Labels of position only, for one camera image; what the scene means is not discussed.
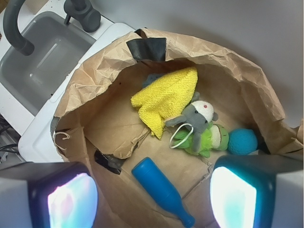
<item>gray stuffed mouse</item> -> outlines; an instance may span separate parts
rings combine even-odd
[[[181,115],[167,120],[165,125],[172,127],[177,124],[191,124],[193,127],[193,147],[195,153],[199,153],[201,145],[201,134],[207,129],[211,121],[217,121],[218,114],[214,112],[213,106],[205,101],[198,100],[200,94],[195,92],[191,103],[184,108]]]

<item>crumpled paper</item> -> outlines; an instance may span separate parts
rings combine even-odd
[[[199,38],[143,29],[142,37],[167,39],[166,62],[137,63],[126,42],[140,38],[129,33],[96,53],[75,71],[57,108],[56,144],[69,161],[89,167],[99,187],[95,227],[182,227],[172,214],[159,208],[131,174],[149,156],[182,196],[196,219],[195,227],[215,224],[209,199],[209,180],[217,158],[208,160],[170,149],[173,129],[159,141],[132,108],[130,98],[152,73],[196,67],[196,91],[218,113],[215,123],[228,131],[253,129],[272,154],[303,154],[303,121],[298,128],[284,123],[284,110],[262,69],[237,53]],[[94,161],[94,152],[129,157],[120,175]]]

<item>blue bottle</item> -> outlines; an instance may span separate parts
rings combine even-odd
[[[194,217],[186,212],[180,194],[151,158],[144,158],[138,163],[132,174],[159,206],[177,215],[186,228],[193,227]]]

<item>gray sink basin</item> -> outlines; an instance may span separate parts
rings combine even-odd
[[[10,47],[0,61],[0,83],[33,115],[53,95],[95,39],[53,12],[37,15],[22,35],[35,46],[24,56]]]

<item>white wall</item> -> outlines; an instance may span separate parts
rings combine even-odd
[[[102,15],[138,29],[193,35],[262,67],[287,114],[303,117],[302,0],[91,0]]]

